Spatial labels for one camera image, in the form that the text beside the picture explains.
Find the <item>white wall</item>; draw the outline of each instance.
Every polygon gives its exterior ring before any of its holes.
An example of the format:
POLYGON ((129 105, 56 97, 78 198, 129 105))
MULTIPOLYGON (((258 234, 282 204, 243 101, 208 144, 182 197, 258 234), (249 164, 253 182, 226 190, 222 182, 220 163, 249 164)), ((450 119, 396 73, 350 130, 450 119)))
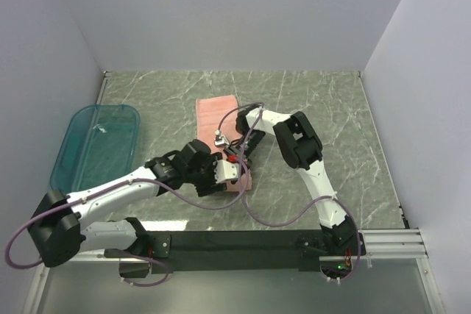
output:
POLYGON ((470 311, 471 0, 402 0, 364 84, 449 313, 470 311))
POLYGON ((65 0, 103 69, 364 69, 400 0, 65 0))
MULTIPOLYGON (((0 244, 31 217, 72 114, 93 103, 100 70, 62 0, 0 0, 0 244)), ((13 254, 38 258, 28 235, 13 254)), ((0 312, 19 313, 32 278, 0 262, 0 312)))

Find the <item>folded cloth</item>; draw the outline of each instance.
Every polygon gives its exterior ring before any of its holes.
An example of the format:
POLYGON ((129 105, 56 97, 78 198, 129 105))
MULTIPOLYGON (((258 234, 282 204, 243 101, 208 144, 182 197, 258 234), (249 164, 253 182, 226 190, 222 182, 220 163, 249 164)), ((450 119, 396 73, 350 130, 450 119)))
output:
MULTIPOLYGON (((197 99, 196 100, 196 130, 198 140, 206 143, 210 148, 211 152, 222 152, 222 148, 214 146, 214 136, 215 131, 218 129, 219 122, 222 117, 229 112, 230 110, 238 106, 237 98, 235 96, 221 96, 214 97, 212 99, 197 99)), ((236 118, 237 111, 233 114, 230 114, 222 123, 221 131, 222 134, 229 141, 239 139, 241 135, 236 131, 236 118)), ((249 186, 247 190, 252 188, 252 177, 250 176, 250 171, 248 176, 243 175, 241 181, 232 184, 231 182, 227 183, 226 191, 238 191, 239 183, 242 182, 242 185, 245 185, 246 178, 249 178, 249 186)))

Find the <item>pink towel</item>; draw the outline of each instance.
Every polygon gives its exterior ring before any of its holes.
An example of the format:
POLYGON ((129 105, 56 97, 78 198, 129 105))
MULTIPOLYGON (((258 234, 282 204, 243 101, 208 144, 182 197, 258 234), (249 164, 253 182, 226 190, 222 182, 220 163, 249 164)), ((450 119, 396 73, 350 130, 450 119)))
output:
MULTIPOLYGON (((196 100, 196 125, 197 137, 199 140, 206 143, 211 152, 222 152, 223 149, 214 146, 214 132, 218 129, 218 124, 221 118, 231 109, 238 106, 237 98, 235 96, 222 96, 214 97, 213 99, 197 99, 196 100)), ((241 135, 236 131, 236 118, 237 112, 229 115, 221 126, 222 134, 226 136, 229 141, 239 139, 241 135)), ((252 177, 249 172, 249 187, 252 188, 252 177)), ((242 183, 245 183, 246 175, 241 178, 242 183)), ((227 191, 238 191, 238 182, 234 185, 230 182, 227 183, 227 191)))

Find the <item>marble tabletop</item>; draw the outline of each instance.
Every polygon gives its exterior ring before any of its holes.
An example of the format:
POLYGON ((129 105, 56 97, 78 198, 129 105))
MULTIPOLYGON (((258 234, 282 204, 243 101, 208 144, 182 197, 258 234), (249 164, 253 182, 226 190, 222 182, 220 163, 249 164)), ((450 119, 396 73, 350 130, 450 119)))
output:
MULTIPOLYGON (((403 228, 401 212, 357 72, 321 71, 132 71, 112 72, 102 104, 128 104, 141 115, 135 166, 181 149, 196 137, 197 99, 235 95, 239 104, 264 101, 280 113, 302 110, 320 137, 325 168, 338 197, 360 228, 403 228)), ((266 136, 251 155, 249 204, 268 221, 296 215, 311 197, 284 162, 276 141, 266 136)), ((234 193, 198 198, 192 185, 180 192, 208 204, 225 204, 234 193)), ((220 211, 201 210, 170 193, 130 204, 107 219, 127 216, 161 221, 163 228, 188 230, 267 229, 240 203, 220 211)), ((285 229, 318 229, 312 207, 285 229)))

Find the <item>teal plastic bin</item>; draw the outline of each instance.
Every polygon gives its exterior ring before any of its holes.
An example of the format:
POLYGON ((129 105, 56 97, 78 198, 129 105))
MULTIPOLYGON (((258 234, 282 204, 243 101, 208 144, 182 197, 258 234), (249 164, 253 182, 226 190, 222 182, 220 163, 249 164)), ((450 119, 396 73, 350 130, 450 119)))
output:
POLYGON ((70 193, 131 172, 140 121, 138 111, 125 104, 95 104, 77 112, 57 155, 51 188, 70 193))

